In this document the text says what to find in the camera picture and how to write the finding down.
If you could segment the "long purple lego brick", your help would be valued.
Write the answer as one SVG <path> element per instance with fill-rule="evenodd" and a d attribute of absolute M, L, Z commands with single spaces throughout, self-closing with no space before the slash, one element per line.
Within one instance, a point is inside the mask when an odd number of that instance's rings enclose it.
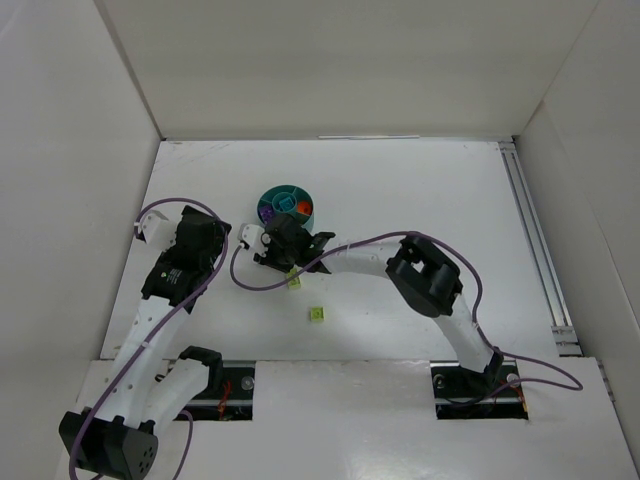
<path fill-rule="evenodd" d="M 258 215 L 262 223 L 267 225 L 276 216 L 276 211 L 272 205 L 263 205 L 258 208 Z"/>

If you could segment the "orange round lego piece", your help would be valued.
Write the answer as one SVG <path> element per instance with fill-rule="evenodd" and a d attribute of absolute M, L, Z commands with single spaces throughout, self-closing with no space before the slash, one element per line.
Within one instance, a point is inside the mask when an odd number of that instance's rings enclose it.
<path fill-rule="evenodd" d="M 306 216 L 310 216 L 313 212 L 312 205 L 307 201 L 300 201 L 297 204 L 297 212 Z"/>

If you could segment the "long teal lego brick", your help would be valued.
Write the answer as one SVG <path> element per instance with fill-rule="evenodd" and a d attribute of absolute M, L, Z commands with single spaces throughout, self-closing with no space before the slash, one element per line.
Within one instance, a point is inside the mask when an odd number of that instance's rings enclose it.
<path fill-rule="evenodd" d="M 291 196 L 282 197 L 277 201 L 278 210 L 283 213 L 294 210 L 296 208 L 296 205 L 296 199 Z"/>

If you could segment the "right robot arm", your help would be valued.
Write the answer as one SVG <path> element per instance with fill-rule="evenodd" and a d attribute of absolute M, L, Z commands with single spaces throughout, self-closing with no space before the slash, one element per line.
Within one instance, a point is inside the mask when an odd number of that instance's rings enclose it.
<path fill-rule="evenodd" d="M 333 232 L 310 233 L 293 216 L 267 225 L 245 224 L 239 240 L 253 261 L 287 273 L 360 274 L 388 279 L 416 313 L 434 320 L 453 348 L 459 367 L 489 384 L 503 355 L 479 326 L 483 286 L 471 264 L 444 242 L 419 232 L 391 232 L 347 242 Z"/>

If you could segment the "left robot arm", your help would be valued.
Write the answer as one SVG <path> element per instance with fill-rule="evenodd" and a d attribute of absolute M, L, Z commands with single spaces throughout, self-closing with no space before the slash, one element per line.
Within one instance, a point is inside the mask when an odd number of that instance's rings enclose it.
<path fill-rule="evenodd" d="M 141 289 L 133 324 L 102 394 L 78 413 L 69 411 L 59 435 L 69 455 L 68 475 L 144 479 L 153 466 L 159 436 L 186 404 L 222 381 L 222 356 L 190 346 L 163 379 L 165 353 L 190 318 L 198 298 L 216 278 L 228 253 L 231 227 L 208 206 L 182 199 L 173 222 L 151 203 L 138 215 L 134 236 L 159 251 Z"/>

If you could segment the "green lego brick left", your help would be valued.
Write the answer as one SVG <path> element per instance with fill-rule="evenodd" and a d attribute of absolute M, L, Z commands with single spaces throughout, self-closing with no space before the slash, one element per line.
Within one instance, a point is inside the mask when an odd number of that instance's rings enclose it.
<path fill-rule="evenodd" d="M 301 280 L 298 276 L 298 270 L 296 268 L 291 269 L 287 275 L 287 288 L 289 290 L 297 290 L 301 288 Z"/>

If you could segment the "green lego brick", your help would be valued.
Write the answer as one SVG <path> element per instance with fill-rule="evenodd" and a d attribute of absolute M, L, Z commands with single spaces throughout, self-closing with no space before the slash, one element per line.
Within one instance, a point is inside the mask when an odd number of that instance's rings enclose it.
<path fill-rule="evenodd" d="M 323 323 L 326 319 L 325 309 L 322 306 L 313 306 L 309 310 L 309 320 L 312 323 Z"/>
<path fill-rule="evenodd" d="M 296 268 L 291 269 L 287 275 L 287 288 L 289 290 L 297 290 L 301 288 L 301 280 L 298 276 L 298 270 Z"/>

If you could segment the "teal round divided container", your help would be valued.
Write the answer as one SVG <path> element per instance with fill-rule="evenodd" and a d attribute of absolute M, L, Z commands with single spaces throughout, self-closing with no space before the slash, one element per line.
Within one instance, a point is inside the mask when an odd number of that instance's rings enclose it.
<path fill-rule="evenodd" d="M 263 225 L 277 214 L 290 214 L 309 232 L 314 226 L 312 197 L 295 185 L 278 185 L 267 190 L 258 200 L 256 212 Z"/>

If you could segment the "green lego brick right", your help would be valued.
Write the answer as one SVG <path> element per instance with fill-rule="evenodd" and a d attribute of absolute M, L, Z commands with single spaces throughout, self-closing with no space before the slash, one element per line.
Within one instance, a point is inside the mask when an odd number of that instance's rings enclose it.
<path fill-rule="evenodd" d="M 325 309 L 322 306 L 313 306 L 309 310 L 309 320 L 312 323 L 323 323 L 326 319 Z"/>

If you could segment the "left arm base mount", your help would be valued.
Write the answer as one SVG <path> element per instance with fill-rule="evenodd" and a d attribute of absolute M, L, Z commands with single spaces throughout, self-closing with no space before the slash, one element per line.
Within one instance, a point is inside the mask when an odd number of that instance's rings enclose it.
<path fill-rule="evenodd" d="M 255 376 L 255 362 L 224 361 L 218 389 L 207 388 L 190 400 L 184 410 L 195 421 L 250 421 Z"/>

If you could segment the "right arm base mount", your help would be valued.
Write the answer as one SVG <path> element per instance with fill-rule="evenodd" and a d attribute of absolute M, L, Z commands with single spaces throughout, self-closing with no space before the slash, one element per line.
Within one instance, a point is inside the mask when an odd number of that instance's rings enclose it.
<path fill-rule="evenodd" d="M 526 401 L 519 385 L 491 396 L 498 387 L 519 377 L 517 366 L 507 361 L 494 380 L 485 382 L 476 372 L 457 363 L 432 363 L 431 383 L 438 420 L 528 420 Z"/>

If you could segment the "aluminium rail right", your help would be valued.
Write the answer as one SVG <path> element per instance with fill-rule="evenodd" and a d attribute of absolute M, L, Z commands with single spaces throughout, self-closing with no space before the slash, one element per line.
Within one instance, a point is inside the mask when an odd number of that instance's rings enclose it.
<path fill-rule="evenodd" d="M 551 330 L 560 357 L 582 357 L 583 351 L 551 259 L 515 142 L 500 141 L 498 149 L 523 224 L 535 271 L 551 316 Z"/>

